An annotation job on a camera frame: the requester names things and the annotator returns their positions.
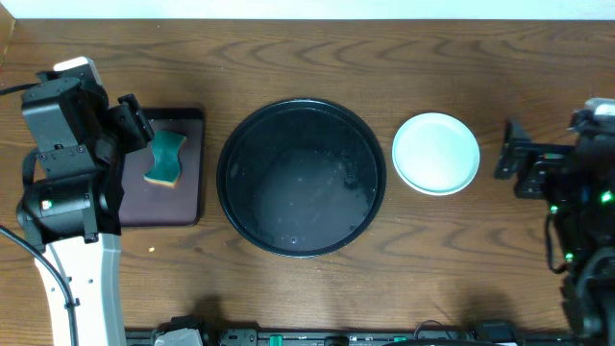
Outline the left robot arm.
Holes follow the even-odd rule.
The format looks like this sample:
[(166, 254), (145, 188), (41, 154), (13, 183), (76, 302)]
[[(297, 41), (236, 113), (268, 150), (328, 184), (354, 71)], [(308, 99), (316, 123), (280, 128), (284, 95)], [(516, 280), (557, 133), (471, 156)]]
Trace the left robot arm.
[(93, 60), (38, 73), (21, 96), (37, 145), (22, 165), (17, 219), (34, 249), (57, 345), (123, 345), (122, 175), (154, 132), (132, 94), (111, 106)]

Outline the light blue plate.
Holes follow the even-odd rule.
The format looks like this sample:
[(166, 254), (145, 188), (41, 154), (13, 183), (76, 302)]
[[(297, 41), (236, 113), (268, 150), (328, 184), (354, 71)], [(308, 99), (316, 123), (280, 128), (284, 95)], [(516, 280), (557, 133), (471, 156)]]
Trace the light blue plate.
[(455, 194), (475, 179), (480, 147), (458, 119), (440, 112), (409, 118), (394, 135), (393, 166), (413, 189), (428, 195)]

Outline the round black serving tray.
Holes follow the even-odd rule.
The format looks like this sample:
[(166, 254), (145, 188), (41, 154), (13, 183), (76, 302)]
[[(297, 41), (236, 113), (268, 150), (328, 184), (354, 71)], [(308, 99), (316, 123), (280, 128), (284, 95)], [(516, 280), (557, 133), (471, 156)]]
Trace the round black serving tray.
[(217, 195), (229, 222), (260, 249), (310, 258), (364, 233), (386, 189), (382, 148), (349, 109), (322, 99), (264, 106), (229, 135)]

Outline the green and orange sponge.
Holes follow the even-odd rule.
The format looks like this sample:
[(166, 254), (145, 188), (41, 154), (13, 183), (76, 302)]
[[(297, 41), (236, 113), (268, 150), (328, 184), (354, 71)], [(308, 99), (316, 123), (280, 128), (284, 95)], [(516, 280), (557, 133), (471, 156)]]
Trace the green and orange sponge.
[(181, 176), (179, 154), (186, 136), (169, 131), (156, 131), (151, 142), (152, 167), (143, 175), (146, 182), (174, 188)]

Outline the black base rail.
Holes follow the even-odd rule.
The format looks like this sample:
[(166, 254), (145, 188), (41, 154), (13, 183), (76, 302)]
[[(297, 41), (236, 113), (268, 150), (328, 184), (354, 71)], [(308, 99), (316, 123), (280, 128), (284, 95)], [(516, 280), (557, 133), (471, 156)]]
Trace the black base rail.
[(505, 320), (479, 322), (470, 328), (424, 321), (413, 330), (289, 330), (245, 325), (217, 329), (194, 316), (174, 317), (153, 330), (129, 329), (128, 345), (203, 346), (384, 346), (384, 345), (509, 345), (573, 346), (579, 342), (566, 333), (523, 333)]

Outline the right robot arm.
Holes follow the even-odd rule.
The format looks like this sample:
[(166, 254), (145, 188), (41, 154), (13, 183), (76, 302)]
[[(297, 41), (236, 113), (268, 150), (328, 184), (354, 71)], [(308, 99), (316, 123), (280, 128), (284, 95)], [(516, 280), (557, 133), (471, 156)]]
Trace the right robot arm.
[(562, 307), (573, 334), (614, 342), (614, 102), (592, 98), (571, 117), (573, 145), (536, 143), (509, 119), (494, 176), (515, 177), (519, 199), (546, 201), (549, 269), (563, 275)]

